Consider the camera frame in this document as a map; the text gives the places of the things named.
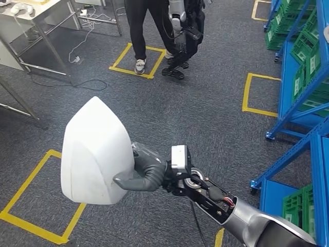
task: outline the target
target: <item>yellow floor marking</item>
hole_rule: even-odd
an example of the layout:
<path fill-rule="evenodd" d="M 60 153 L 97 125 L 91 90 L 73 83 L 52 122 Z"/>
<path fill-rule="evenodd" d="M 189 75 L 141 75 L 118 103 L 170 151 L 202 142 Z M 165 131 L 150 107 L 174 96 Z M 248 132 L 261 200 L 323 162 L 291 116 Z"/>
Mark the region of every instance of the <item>yellow floor marking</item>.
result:
<path fill-rule="evenodd" d="M 263 22 L 266 22 L 268 21 L 267 19 L 263 19 L 263 18 L 257 18 L 256 17 L 256 13 L 257 13 L 257 9 L 258 7 L 258 3 L 266 3 L 266 4 L 271 4 L 271 2 L 269 1 L 263 1 L 263 0 L 256 0 L 255 3 L 254 4 L 254 8 L 253 8 L 253 13 L 251 14 L 251 18 L 257 20 L 257 21 L 263 21 Z"/>
<path fill-rule="evenodd" d="M 224 236 L 224 229 L 222 228 L 222 229 L 219 230 L 216 234 L 215 247 L 222 247 L 223 237 L 223 236 Z"/>
<path fill-rule="evenodd" d="M 57 158 L 62 158 L 62 154 L 58 151 L 55 151 L 51 149 L 48 151 L 24 183 L 18 189 L 16 194 L 10 200 L 8 204 L 7 204 L 4 210 L 0 212 L 0 219 L 7 221 L 8 223 L 15 225 L 17 227 L 24 229 L 26 231 L 35 234 L 36 236 L 39 236 L 50 242 L 53 242 L 55 244 L 63 244 L 68 242 L 68 238 L 72 233 L 73 228 L 78 221 L 80 216 L 82 214 L 84 209 L 86 207 L 85 203 L 81 203 L 78 209 L 75 211 L 72 220 L 69 223 L 66 229 L 64 231 L 63 236 L 59 236 L 54 233 L 51 233 L 50 231 L 41 228 L 39 226 L 36 226 L 23 219 L 20 219 L 18 217 L 11 215 L 9 211 L 15 204 L 20 197 L 51 156 Z"/>
<path fill-rule="evenodd" d="M 248 73 L 248 75 L 247 76 L 247 81 L 245 82 L 244 92 L 243 94 L 242 111 L 263 114 L 263 115 L 271 116 L 271 117 L 278 117 L 278 114 L 276 112 L 269 112 L 269 111 L 248 107 L 249 91 L 251 89 L 251 83 L 253 77 L 260 77 L 260 78 L 265 78 L 269 80 L 281 81 L 280 78 Z"/>
<path fill-rule="evenodd" d="M 118 56 L 118 58 L 117 60 L 115 60 L 115 62 L 112 66 L 109 67 L 109 69 L 114 70 L 114 71 L 118 71 L 118 72 L 121 72 L 121 73 L 126 73 L 126 74 L 129 74 L 129 75 L 140 76 L 140 77 L 143 77 L 143 78 L 146 78 L 146 79 L 153 79 L 154 78 L 154 74 L 156 72 L 158 67 L 160 65 L 160 63 L 162 61 L 162 59 L 166 54 L 166 50 L 165 49 L 160 49 L 160 48 L 155 48 L 155 47 L 146 46 L 146 48 L 149 49 L 149 50 L 154 50 L 154 51 L 161 52 L 160 56 L 158 58 L 158 60 L 155 62 L 155 64 L 153 66 L 153 68 L 151 70 L 151 72 L 149 72 L 149 74 L 137 75 L 134 71 L 132 71 L 132 70 L 124 69 L 124 68 L 117 68 L 116 66 L 118 63 L 120 63 L 120 61 L 122 60 L 122 58 L 124 58 L 129 51 L 129 49 L 131 46 L 132 46 L 131 43 L 128 43 L 126 46 L 126 48 L 125 48 L 125 50 L 123 50 L 120 54 L 120 56 Z"/>

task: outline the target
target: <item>shelf base foot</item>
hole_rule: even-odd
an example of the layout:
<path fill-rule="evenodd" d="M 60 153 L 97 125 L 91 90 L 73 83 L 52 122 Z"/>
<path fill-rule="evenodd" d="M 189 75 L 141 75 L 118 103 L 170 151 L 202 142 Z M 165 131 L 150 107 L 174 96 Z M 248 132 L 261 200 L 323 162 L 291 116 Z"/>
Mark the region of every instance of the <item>shelf base foot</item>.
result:
<path fill-rule="evenodd" d="M 255 188 L 255 181 L 254 180 L 251 180 L 251 181 L 251 194 L 254 196 L 257 193 L 258 189 Z"/>
<path fill-rule="evenodd" d="M 271 133 L 271 132 L 269 132 L 269 131 L 267 131 L 267 132 L 265 134 L 265 137 L 266 137 L 266 139 L 269 139 L 269 140 L 275 140 L 275 137 L 272 136 L 272 133 Z"/>

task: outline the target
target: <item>gray carpet floor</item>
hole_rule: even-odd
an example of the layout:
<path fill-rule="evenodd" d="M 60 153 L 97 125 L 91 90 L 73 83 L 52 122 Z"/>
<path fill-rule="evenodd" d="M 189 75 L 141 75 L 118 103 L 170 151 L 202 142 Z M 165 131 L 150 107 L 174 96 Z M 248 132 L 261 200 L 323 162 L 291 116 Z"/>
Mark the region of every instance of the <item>gray carpet floor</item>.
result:
<path fill-rule="evenodd" d="M 188 144 L 194 165 L 215 182 L 244 200 L 258 206 L 259 195 L 249 193 L 249 182 L 266 170 L 294 141 L 286 137 L 275 142 L 264 134 L 275 123 L 273 117 L 242 112 L 241 105 L 248 73 L 280 77 L 281 65 L 274 64 L 274 52 L 264 41 L 263 22 L 251 19 L 251 0 L 215 0 L 205 10 L 204 42 L 186 70 L 184 81 L 162 77 L 162 61 L 154 79 L 109 70 L 130 42 L 125 16 L 121 16 L 123 35 L 115 26 L 111 35 L 91 33 L 74 54 L 83 58 L 80 65 L 69 64 L 68 53 L 82 41 L 82 31 L 59 28 L 51 37 L 72 72 L 75 83 L 101 79 L 103 91 L 69 86 L 54 75 L 35 72 L 32 76 L 5 66 L 0 74 L 31 105 L 49 128 L 42 130 L 30 119 L 0 109 L 0 209 L 5 208 L 48 150 L 61 151 L 66 125 L 79 108 L 98 96 L 117 114 L 131 140 L 145 143 L 167 156 L 171 145 Z M 266 17 L 269 5 L 260 5 L 257 17 Z M 110 10 L 97 8 L 113 16 Z M 149 14 L 144 23 L 148 46 L 164 48 Z M 97 26 L 97 31 L 109 32 Z M 17 47 L 21 42 L 14 44 Z M 148 51 L 147 66 L 158 52 Z M 60 69 L 40 42 L 24 55 L 24 60 Z M 132 51 L 118 67 L 133 69 Z M 85 86 L 101 89 L 100 82 Z M 253 79 L 250 107 L 275 112 L 278 83 Z M 0 101 L 17 105 L 0 88 Z M 61 235 L 78 205 L 62 195 L 60 161 L 48 161 L 10 213 Z M 306 153 L 275 177 L 275 180 L 303 187 L 310 183 L 309 155 Z M 219 227 L 199 210 L 197 216 L 209 246 L 214 246 Z M 189 246 L 202 242 L 192 218 L 189 201 L 165 191 L 129 192 L 112 206 L 88 205 L 70 239 L 81 247 L 90 246 Z M 53 247 L 55 244 L 0 221 L 0 245 L 7 247 Z M 225 232 L 223 246 L 240 246 Z"/>

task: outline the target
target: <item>blue shelving rack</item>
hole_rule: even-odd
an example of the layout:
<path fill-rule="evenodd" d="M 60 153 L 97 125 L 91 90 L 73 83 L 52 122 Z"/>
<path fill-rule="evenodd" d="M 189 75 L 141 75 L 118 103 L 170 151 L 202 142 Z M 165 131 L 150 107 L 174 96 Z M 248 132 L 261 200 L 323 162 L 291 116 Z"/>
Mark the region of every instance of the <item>blue shelving rack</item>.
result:
<path fill-rule="evenodd" d="M 316 241 L 319 246 L 329 246 L 329 116 L 314 127 L 284 155 L 267 169 L 266 172 L 251 182 L 252 192 L 262 189 L 260 209 L 270 214 L 280 214 L 279 209 L 271 205 L 269 196 L 275 195 L 276 201 L 282 203 L 293 188 L 281 184 L 270 184 L 273 177 L 306 149 L 311 150 L 312 180 Z"/>
<path fill-rule="evenodd" d="M 280 99 L 278 107 L 278 116 L 277 123 L 270 131 L 266 133 L 266 138 L 274 139 L 278 132 L 284 132 L 289 135 L 303 138 L 305 135 L 295 131 L 285 130 L 284 125 L 287 122 L 293 122 L 312 129 L 321 120 L 323 117 L 314 115 L 314 112 L 329 108 L 329 102 L 315 107 L 311 110 L 300 112 L 298 109 L 305 102 L 309 95 L 315 90 L 318 85 L 329 76 L 329 44 L 324 38 L 323 30 L 329 25 L 329 1 L 317 0 L 318 27 L 319 33 L 319 43 L 321 52 L 321 68 L 318 72 L 308 85 L 305 90 L 294 103 L 292 103 L 293 78 L 298 69 L 298 63 L 291 55 L 293 43 L 290 42 L 291 38 L 296 31 L 299 21 L 305 13 L 309 4 L 307 0 L 303 8 L 300 11 L 298 18 L 287 35 L 282 48 L 276 54 L 275 61 L 282 56 L 281 82 L 280 88 Z"/>
<path fill-rule="evenodd" d="M 280 7 L 281 0 L 272 0 L 271 1 L 271 12 L 269 13 L 269 20 L 266 25 L 264 25 L 264 31 L 266 31 L 271 22 L 273 19 L 273 16 L 278 10 Z"/>

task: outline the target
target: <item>table top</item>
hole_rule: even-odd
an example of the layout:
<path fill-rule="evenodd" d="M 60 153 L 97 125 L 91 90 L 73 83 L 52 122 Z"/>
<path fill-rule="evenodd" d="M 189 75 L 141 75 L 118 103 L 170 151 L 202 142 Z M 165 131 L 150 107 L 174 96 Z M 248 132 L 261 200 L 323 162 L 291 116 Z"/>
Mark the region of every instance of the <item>table top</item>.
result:
<path fill-rule="evenodd" d="M 18 14 L 16 15 L 17 19 L 22 20 L 28 20 L 31 21 L 40 15 L 42 15 L 48 10 L 54 7 L 54 5 L 60 2 L 62 0 L 50 0 L 45 4 L 29 4 L 34 8 L 34 11 L 32 15 L 28 14 L 26 10 L 20 10 Z M 0 7 L 0 15 L 5 15 L 9 17 L 14 17 L 14 14 L 11 13 L 11 9 L 15 5 L 16 3 L 20 3 L 20 1 L 14 0 L 11 4 L 8 4 L 6 6 Z"/>

